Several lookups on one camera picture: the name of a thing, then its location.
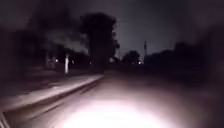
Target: white post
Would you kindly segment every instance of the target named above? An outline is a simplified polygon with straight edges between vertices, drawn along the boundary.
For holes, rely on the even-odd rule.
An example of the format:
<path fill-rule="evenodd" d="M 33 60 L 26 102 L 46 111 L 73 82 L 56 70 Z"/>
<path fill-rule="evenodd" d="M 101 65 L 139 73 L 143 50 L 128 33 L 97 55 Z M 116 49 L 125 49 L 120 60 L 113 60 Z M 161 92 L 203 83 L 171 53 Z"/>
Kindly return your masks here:
<path fill-rule="evenodd" d="M 69 55 L 68 54 L 66 54 L 66 56 L 65 56 L 65 74 L 68 74 L 68 62 L 69 62 Z"/>

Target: utility pole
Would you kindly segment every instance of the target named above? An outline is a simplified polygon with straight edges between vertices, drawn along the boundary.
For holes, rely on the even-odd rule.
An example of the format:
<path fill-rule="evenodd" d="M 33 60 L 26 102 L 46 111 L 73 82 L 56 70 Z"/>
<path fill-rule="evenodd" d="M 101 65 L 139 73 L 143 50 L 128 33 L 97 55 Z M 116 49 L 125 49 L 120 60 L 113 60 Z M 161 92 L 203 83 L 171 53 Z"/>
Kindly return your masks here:
<path fill-rule="evenodd" d="M 147 55 L 147 42 L 144 42 L 144 53 L 145 53 L 145 57 Z"/>

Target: treeline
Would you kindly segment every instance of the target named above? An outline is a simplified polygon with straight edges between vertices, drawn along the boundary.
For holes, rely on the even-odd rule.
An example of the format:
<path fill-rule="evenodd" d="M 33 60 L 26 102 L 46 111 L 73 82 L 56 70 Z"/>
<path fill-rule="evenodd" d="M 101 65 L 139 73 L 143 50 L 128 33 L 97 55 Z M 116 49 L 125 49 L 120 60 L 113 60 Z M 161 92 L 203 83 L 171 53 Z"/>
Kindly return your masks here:
<path fill-rule="evenodd" d="M 164 50 L 144 58 L 145 70 L 170 78 L 202 80 L 205 72 L 204 45 L 178 42 L 174 50 Z"/>

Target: night sky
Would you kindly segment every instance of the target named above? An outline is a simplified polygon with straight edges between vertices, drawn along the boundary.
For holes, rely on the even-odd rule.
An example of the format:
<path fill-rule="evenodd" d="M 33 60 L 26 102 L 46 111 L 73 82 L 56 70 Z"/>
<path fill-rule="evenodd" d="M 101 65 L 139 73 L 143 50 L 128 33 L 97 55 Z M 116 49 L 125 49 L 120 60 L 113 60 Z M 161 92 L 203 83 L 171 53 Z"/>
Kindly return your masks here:
<path fill-rule="evenodd" d="M 10 30 L 25 28 L 41 3 L 0 2 L 0 25 Z M 105 12 L 117 18 L 121 54 L 137 50 L 143 55 L 144 41 L 149 54 L 172 49 L 180 40 L 194 43 L 207 28 L 224 23 L 222 0 L 69 0 L 67 5 L 75 18 L 88 12 Z"/>

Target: tree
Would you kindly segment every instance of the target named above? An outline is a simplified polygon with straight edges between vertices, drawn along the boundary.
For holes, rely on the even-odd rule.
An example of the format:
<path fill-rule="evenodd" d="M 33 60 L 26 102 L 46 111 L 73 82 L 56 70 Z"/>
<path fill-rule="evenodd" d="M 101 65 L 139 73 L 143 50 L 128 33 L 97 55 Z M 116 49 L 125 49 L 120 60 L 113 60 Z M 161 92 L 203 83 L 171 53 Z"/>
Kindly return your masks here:
<path fill-rule="evenodd" d="M 113 32 L 116 20 L 104 13 L 91 13 L 81 17 L 81 32 L 88 38 L 87 46 L 95 68 L 107 66 L 119 47 Z"/>
<path fill-rule="evenodd" d="M 123 57 L 123 63 L 126 64 L 137 64 L 139 61 L 139 53 L 137 51 L 129 51 Z"/>

